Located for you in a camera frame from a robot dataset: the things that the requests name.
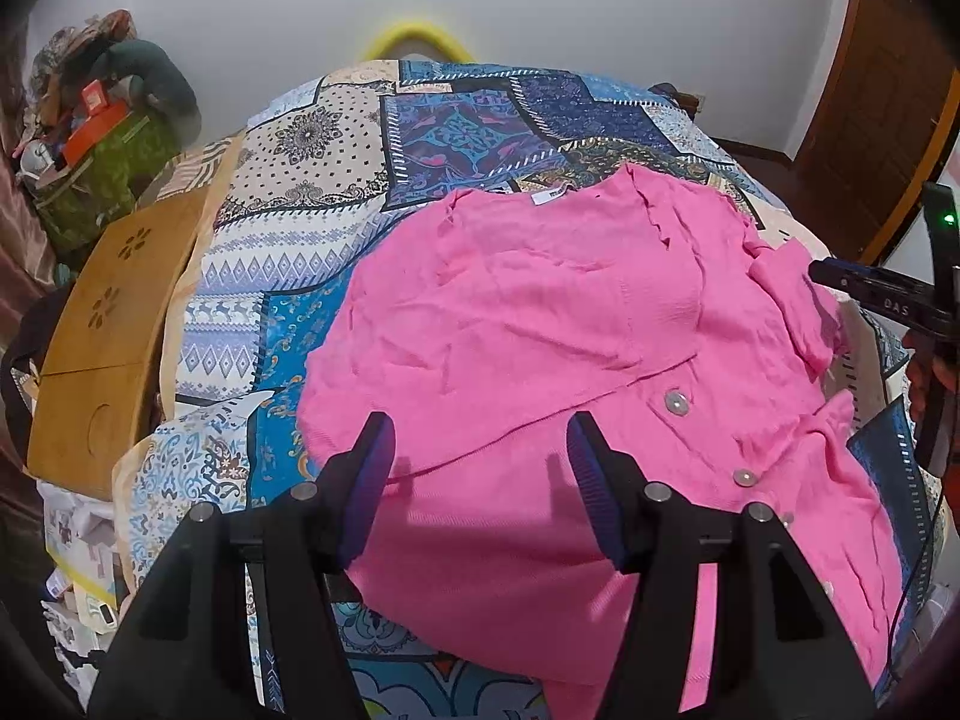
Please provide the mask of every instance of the flower cutout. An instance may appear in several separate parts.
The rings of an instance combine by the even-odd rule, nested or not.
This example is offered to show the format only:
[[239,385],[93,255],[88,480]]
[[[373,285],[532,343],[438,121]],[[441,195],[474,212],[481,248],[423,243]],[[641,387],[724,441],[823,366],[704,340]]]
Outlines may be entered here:
[[117,252],[117,257],[121,260],[128,260],[131,258],[133,252],[142,248],[143,245],[147,242],[147,237],[150,235],[150,227],[141,227],[127,239],[123,244],[123,247],[119,252]]
[[291,165],[305,159],[319,159],[334,138],[344,135],[337,127],[342,117],[342,113],[331,113],[326,108],[294,117],[289,127],[277,130],[278,145],[274,153],[285,155]]
[[113,309],[116,308],[118,295],[120,295],[120,289],[118,287],[107,287],[103,297],[93,304],[90,321],[86,326],[96,328],[97,330],[103,327],[104,321],[113,313]]

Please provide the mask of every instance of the door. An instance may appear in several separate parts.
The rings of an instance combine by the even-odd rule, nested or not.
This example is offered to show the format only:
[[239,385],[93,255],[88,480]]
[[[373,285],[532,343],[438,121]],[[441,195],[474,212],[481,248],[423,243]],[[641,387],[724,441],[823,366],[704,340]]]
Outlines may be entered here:
[[877,261],[915,207],[956,117],[954,65],[917,1],[851,0],[794,167],[837,256]]

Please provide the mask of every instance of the clothing tag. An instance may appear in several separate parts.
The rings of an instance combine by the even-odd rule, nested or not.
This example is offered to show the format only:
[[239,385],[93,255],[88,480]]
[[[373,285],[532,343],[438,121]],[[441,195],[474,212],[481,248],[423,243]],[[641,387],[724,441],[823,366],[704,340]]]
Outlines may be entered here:
[[563,186],[557,187],[556,189],[547,189],[538,191],[536,194],[531,194],[530,199],[534,201],[534,205],[544,205],[565,194],[567,189],[568,185],[563,184]]

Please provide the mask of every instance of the yellow arch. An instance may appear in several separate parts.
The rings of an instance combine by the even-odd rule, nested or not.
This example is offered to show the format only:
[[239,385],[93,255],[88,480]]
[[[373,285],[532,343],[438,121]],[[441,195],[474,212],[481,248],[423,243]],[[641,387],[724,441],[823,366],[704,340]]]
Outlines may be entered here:
[[426,22],[400,22],[386,29],[374,39],[363,60],[367,62],[371,59],[386,59],[387,54],[405,40],[419,40],[431,45],[450,62],[473,61],[467,49],[453,36]]

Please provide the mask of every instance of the pink garment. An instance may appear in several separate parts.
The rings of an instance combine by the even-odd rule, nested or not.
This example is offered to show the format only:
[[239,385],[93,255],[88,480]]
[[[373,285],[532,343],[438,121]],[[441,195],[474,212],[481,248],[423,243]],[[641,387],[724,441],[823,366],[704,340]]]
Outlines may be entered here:
[[[887,514],[824,403],[837,306],[707,187],[625,165],[542,206],[455,191],[354,271],[307,358],[298,426],[314,471],[371,410],[397,459],[350,576],[431,645],[544,681],[556,720],[593,717],[635,578],[600,554],[565,452],[590,410],[648,479],[697,504],[754,500],[791,533],[876,680],[901,567]],[[686,415],[667,410],[674,389]],[[750,469],[752,488],[734,471]],[[716,572],[704,567],[683,707],[706,697]]]

